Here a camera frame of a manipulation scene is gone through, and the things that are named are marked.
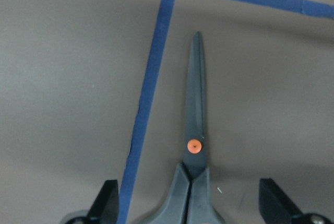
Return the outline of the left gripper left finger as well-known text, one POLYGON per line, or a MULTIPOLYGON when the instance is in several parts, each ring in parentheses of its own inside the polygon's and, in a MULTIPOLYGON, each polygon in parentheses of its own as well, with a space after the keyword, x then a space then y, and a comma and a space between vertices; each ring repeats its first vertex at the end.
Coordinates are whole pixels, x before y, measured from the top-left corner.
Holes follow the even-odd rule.
POLYGON ((117 223, 118 213, 118 182, 106 180, 86 215, 86 223, 117 223))

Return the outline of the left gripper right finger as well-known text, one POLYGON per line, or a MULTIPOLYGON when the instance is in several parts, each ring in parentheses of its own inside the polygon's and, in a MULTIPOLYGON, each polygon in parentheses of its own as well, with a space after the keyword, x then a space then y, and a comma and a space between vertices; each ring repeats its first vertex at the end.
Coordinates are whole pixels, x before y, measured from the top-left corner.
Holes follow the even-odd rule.
POLYGON ((273 179, 259 180, 258 206, 265 223, 307 223, 305 215, 273 179))

